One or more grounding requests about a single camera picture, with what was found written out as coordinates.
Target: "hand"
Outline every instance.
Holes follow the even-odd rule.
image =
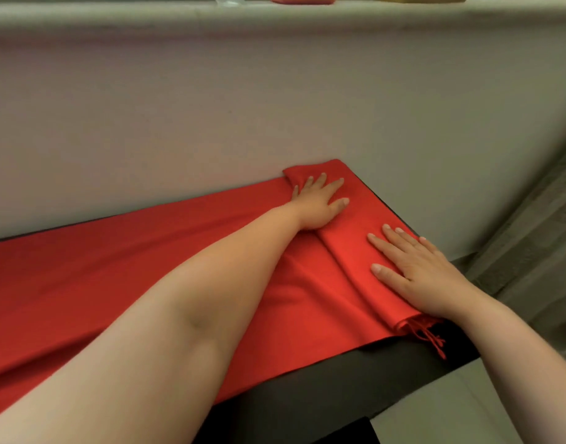
[[[472,285],[426,238],[417,241],[402,229],[384,224],[388,241],[369,234],[369,242],[394,262],[404,276],[374,263],[371,271],[414,308],[454,322],[487,295]]]
[[[344,179],[340,178],[324,186],[326,174],[322,173],[314,182],[310,176],[300,193],[300,187],[295,186],[291,205],[293,205],[300,216],[300,227],[304,230],[318,229],[338,215],[349,205],[348,198],[342,198],[328,205],[333,194],[343,185]]]

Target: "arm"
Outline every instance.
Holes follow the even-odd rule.
[[[86,349],[0,415],[0,443],[190,442],[279,258],[348,204],[310,178],[301,194],[151,287]]]
[[[383,227],[369,241],[403,272],[372,265],[419,310],[457,323],[478,348],[525,444],[566,444],[566,361],[508,307],[489,297],[425,238]]]

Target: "folded fabric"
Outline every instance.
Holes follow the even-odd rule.
[[[0,412],[79,353],[164,274],[326,172],[351,203],[283,254],[216,402],[288,371],[435,320],[379,283],[366,240],[409,228],[339,160],[287,178],[0,242]]]

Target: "white wall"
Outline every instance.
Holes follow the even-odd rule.
[[[342,158],[449,257],[566,138],[566,27],[0,48],[0,237]]]

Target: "window sill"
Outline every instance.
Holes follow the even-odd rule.
[[[0,42],[100,36],[244,36],[384,29],[497,27],[566,22],[566,0],[468,0],[402,5],[373,0],[331,6],[247,2],[1,3]]]

